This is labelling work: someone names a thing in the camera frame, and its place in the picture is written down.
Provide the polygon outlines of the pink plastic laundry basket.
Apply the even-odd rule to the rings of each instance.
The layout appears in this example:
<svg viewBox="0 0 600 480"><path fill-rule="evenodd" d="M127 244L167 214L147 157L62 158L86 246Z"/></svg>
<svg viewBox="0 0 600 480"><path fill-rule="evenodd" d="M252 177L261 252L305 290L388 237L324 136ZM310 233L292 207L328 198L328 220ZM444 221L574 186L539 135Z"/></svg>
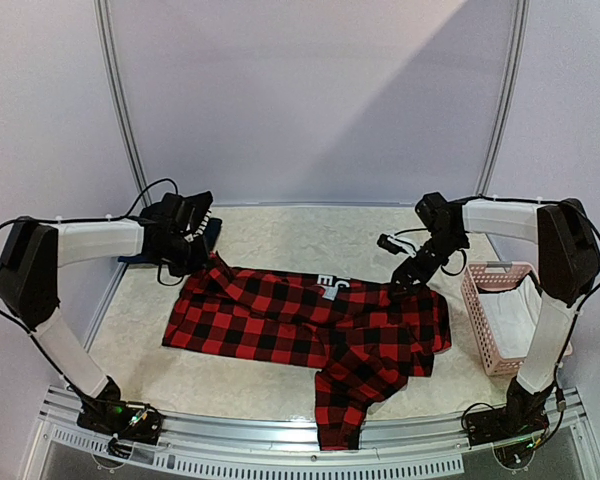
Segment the pink plastic laundry basket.
<svg viewBox="0 0 600 480"><path fill-rule="evenodd" d="M525 357L500 356L489 322L480 303L479 290L500 292L515 288L528 274L535 277L541 290L541 309L535 333ZM518 376L529 391L541 390L554 377L561 357L571 353L567 340L575 304L551 296L540 286L534 267L525 262L477 262L465 269L461 292L473 327L485 372L490 376Z"/></svg>

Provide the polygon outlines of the aluminium corner post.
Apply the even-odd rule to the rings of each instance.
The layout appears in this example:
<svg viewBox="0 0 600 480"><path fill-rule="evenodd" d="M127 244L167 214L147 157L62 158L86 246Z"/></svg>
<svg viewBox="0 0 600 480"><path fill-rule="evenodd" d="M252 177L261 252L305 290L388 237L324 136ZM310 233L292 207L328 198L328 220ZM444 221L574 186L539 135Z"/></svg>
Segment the aluminium corner post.
<svg viewBox="0 0 600 480"><path fill-rule="evenodd" d="M474 189L475 195L484 195L489 190L513 103L516 81L524 48L530 2L528 0L518 0L515 2L514 6L515 9L511 21L507 55L498 96L496 116L487 145L485 161L480 174L478 175L476 187Z"/></svg>
<svg viewBox="0 0 600 480"><path fill-rule="evenodd" d="M148 182L135 139L131 116L124 91L122 75L119 67L115 45L111 2L95 0L95 17L99 31L106 77L112 98L114 113L118 123L121 140L130 166L132 179L140 194L143 206L151 202Z"/></svg>

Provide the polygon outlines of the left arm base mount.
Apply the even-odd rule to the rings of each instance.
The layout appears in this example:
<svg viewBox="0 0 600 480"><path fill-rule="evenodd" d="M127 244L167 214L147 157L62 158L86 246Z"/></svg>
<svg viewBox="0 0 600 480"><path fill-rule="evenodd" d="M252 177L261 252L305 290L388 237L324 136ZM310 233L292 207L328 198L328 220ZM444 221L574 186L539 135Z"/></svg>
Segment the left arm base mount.
<svg viewBox="0 0 600 480"><path fill-rule="evenodd" d="M120 440L158 443L165 416L148 403L84 398L77 426Z"/></svg>

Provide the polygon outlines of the red black plaid shirt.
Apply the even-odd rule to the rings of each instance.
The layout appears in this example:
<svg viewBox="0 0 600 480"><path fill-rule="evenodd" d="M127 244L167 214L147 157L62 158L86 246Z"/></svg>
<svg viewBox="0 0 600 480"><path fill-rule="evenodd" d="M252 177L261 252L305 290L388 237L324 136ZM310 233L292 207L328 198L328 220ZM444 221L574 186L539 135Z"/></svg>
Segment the red black plaid shirt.
<svg viewBox="0 0 600 480"><path fill-rule="evenodd" d="M228 265L219 255L186 280L165 347L315 370L319 447L356 450L368 409L432 374L452 346L446 299L422 288Z"/></svg>

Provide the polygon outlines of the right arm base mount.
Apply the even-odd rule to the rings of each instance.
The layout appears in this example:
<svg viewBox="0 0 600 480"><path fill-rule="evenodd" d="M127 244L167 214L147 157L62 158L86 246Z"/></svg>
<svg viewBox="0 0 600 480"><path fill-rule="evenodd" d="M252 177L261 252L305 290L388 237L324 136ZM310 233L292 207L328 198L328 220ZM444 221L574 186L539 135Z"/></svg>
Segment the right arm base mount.
<svg viewBox="0 0 600 480"><path fill-rule="evenodd" d="M537 449L547 443L560 428L567 403L556 401L560 414L554 427L550 426L548 414L543 407L520 422L506 416L505 407L493 407L484 402L470 405L461 416L461 428L467 434L471 446L496 443L517 437L529 438L525 449Z"/></svg>

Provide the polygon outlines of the folded black garment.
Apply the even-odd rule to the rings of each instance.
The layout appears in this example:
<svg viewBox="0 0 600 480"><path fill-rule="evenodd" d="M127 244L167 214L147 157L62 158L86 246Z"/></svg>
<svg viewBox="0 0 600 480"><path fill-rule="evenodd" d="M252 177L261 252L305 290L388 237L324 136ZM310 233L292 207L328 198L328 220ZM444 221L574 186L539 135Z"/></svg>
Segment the folded black garment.
<svg viewBox="0 0 600 480"><path fill-rule="evenodd" d="M191 196L165 193L159 202L145 207L138 222L159 227L169 233L194 238L201 235L211 218L213 195L210 191Z"/></svg>

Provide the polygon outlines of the aluminium front rail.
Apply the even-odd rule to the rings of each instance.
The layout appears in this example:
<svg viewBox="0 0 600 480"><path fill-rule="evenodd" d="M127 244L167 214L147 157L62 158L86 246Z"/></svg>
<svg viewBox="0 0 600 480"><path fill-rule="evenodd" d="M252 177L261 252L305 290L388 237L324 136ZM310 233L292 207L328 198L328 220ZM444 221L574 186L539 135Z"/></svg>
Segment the aluminium front rail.
<svg viewBox="0 0 600 480"><path fill-rule="evenodd" d="M458 413L370 421L360 450L326 452L307 421L255 421L170 412L157 445L121 443L76 424L78 399L49 388L24 479L600 479L600 453L578 392L547 406L555 435L528 460L508 445L472 445Z"/></svg>

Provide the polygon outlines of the left aluminium corner post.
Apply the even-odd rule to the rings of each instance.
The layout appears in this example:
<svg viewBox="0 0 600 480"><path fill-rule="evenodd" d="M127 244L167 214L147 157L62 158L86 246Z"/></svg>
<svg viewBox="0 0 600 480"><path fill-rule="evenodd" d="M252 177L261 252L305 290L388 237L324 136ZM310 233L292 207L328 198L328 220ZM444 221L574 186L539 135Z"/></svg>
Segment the left aluminium corner post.
<svg viewBox="0 0 600 480"><path fill-rule="evenodd" d="M132 179L140 194L143 206L151 202L148 182L135 139L131 116L124 91L122 75L119 67L115 45L111 2L95 0L95 17L99 31L106 77L112 98L114 113L118 123L121 140L130 166Z"/></svg>

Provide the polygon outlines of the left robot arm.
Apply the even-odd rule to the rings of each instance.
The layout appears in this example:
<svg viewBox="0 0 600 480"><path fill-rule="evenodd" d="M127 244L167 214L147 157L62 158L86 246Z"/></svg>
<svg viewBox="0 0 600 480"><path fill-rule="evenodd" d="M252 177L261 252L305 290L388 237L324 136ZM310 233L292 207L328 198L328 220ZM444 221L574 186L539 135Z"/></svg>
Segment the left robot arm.
<svg viewBox="0 0 600 480"><path fill-rule="evenodd" d="M71 387L97 397L88 412L108 434L121 433L129 415L111 397L100 396L111 381L85 350L77 322L64 314L62 296L69 294L69 305L76 305L89 264L103 266L118 258L163 268L173 278L193 273L209 256L204 230L212 203L209 191L167 193L136 215L56 220L23 216L5 225L9 232L0 254L0 300L6 313L24 327Z"/></svg>

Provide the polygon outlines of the folded navy blue garment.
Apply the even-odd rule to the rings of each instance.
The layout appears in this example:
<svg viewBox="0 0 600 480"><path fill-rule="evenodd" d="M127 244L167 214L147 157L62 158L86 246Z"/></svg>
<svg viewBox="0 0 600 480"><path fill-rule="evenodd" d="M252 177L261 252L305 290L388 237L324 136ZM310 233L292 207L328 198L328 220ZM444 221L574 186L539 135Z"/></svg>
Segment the folded navy blue garment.
<svg viewBox="0 0 600 480"><path fill-rule="evenodd" d="M212 217L207 222L206 228L205 228L204 232L202 233L202 236L206 242L206 246L208 247L208 249L210 251L212 251L215 248L215 245L216 245L217 240L221 233L221 229L222 229L222 220L220 218ZM145 264L152 265L152 262L150 260L148 260L146 257L144 257L140 254L135 255L135 256L119 256L117 258L117 261L119 263L123 263L123 264L127 264L127 265L145 265Z"/></svg>

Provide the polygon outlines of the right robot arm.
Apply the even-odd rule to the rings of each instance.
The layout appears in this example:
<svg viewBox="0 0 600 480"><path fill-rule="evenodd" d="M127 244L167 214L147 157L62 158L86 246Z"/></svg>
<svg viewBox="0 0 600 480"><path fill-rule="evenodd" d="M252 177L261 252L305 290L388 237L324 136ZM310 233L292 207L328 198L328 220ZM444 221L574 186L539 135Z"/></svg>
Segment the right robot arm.
<svg viewBox="0 0 600 480"><path fill-rule="evenodd" d="M557 368L580 307L595 291L600 273L596 230L576 198L532 200L466 197L447 200L438 192L415 207L428 240L392 273L389 292L398 299L424 288L471 233L531 242L537 247L541 290L539 318L529 352L507 390L497 427L517 436L532 424L557 386Z"/></svg>

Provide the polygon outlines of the right aluminium corner post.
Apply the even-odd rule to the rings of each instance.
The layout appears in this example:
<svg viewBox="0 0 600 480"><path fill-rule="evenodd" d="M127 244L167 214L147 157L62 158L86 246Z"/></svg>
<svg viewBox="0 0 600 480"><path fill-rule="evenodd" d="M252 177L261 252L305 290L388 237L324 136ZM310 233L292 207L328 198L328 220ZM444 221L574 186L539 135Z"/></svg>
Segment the right aluminium corner post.
<svg viewBox="0 0 600 480"><path fill-rule="evenodd" d="M480 174L478 175L476 187L474 189L475 195L484 195L489 190L513 103L516 81L524 48L530 2L528 0L518 0L515 2L514 6L515 9L511 21L507 55L498 96L496 116L487 145L485 161Z"/></svg>

